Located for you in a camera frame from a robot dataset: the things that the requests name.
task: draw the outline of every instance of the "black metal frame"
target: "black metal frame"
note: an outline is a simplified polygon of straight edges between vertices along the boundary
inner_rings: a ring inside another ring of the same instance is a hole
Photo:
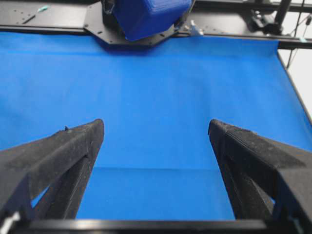
[[[11,0],[5,0],[0,4],[9,4]],[[42,0],[42,5],[47,4],[49,1]],[[95,0],[80,0],[80,1],[58,1],[58,0],[50,0],[50,2],[63,2],[64,5],[68,5],[68,7],[85,7],[87,8],[89,4],[96,2]],[[238,17],[242,17],[245,20],[245,23],[251,19],[250,11],[260,11],[262,14],[270,14],[275,10],[278,10],[280,7],[279,3],[269,3],[263,0],[197,0],[194,5],[194,10],[192,11],[189,18],[196,17],[198,13],[204,11],[207,15],[209,14],[218,14],[220,17],[223,15],[226,16],[228,13],[237,14]],[[308,12],[312,13],[312,4],[306,4],[304,7],[301,7],[300,4],[292,3],[290,4],[289,11],[293,12]],[[7,12],[1,12],[0,7],[0,15],[8,14]],[[49,25],[49,21],[53,22],[53,15],[49,16],[51,18],[44,18],[44,21],[47,22],[46,25],[36,25],[32,24],[32,21],[27,24],[16,24],[16,20],[12,19],[12,23],[2,23],[0,18],[0,31],[12,31],[12,32],[28,32],[28,33],[45,33],[45,34],[75,34],[75,35],[87,35],[86,31],[87,27],[85,27],[83,20],[81,21],[81,25],[78,27],[72,27],[70,24],[66,25],[66,22],[62,22],[62,25],[55,26],[54,24]],[[201,19],[198,19],[197,24],[207,24],[206,22],[200,22]],[[207,36],[218,36],[218,37],[231,37],[231,38],[243,38],[243,39],[258,39],[258,40],[278,40],[279,41],[279,49],[311,49],[312,48],[312,39],[306,39],[306,41],[302,41],[300,38],[293,38],[291,36],[275,36],[275,35],[264,35],[259,32],[253,32],[252,30],[248,30],[248,25],[241,25],[244,27],[244,30],[241,30],[242,33],[236,32],[227,32],[226,30],[218,30],[219,25],[226,24],[225,20],[218,20],[211,26],[214,28],[214,31],[205,32]],[[185,37],[189,34],[181,28],[175,37]],[[155,43],[152,41],[146,43],[149,45],[154,45]]]

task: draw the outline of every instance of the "black bar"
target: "black bar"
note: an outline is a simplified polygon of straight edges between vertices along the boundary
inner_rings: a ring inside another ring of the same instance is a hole
[[[282,0],[275,16],[275,22],[279,26],[283,24],[284,18],[289,10],[292,0]]]
[[[226,222],[42,220],[15,228],[13,234],[30,233],[209,233],[295,234],[291,221],[240,220]]]
[[[292,38],[288,36],[256,36],[256,35],[241,35],[241,34],[204,34],[210,37],[224,37],[234,39],[250,39],[250,40],[276,40],[278,41],[278,48],[291,50],[291,49],[312,49],[312,39],[306,38],[307,42],[302,42],[299,38]],[[179,32],[174,37],[189,37],[189,33]]]
[[[194,8],[207,8],[207,9],[229,9],[229,10],[258,10],[264,12],[277,11],[279,8],[278,2],[273,3],[257,3],[242,0],[197,0]],[[289,7],[290,12],[304,12],[312,13],[312,4],[305,4],[301,8],[300,3],[292,3]]]

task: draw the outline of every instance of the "black metal plate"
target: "black metal plate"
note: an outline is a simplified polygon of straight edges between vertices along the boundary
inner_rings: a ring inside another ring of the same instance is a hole
[[[144,38],[137,41],[128,41],[118,31],[115,31],[102,22],[102,4],[94,3],[87,8],[86,18],[84,21],[84,29],[97,36],[108,44],[115,45],[145,45],[152,46],[171,37],[175,31],[172,26],[169,30],[156,34],[152,37]]]

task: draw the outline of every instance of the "black textured surface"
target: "black textured surface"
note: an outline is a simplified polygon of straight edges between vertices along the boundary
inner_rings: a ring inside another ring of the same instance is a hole
[[[312,153],[217,120],[209,134],[236,217],[298,219],[312,230]]]
[[[21,209],[32,217],[31,199],[65,172],[66,179],[55,199],[61,200],[58,205],[63,209],[64,218],[76,215],[103,136],[103,121],[98,119],[1,151],[0,217]]]

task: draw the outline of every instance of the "blue fabric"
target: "blue fabric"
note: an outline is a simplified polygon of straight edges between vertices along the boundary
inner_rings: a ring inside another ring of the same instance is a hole
[[[233,219],[212,118],[312,150],[277,42],[170,39],[153,49],[89,36],[0,34],[0,149],[101,118],[105,140],[78,218]]]
[[[119,0],[114,15],[128,40],[138,40],[168,30],[192,0]]]

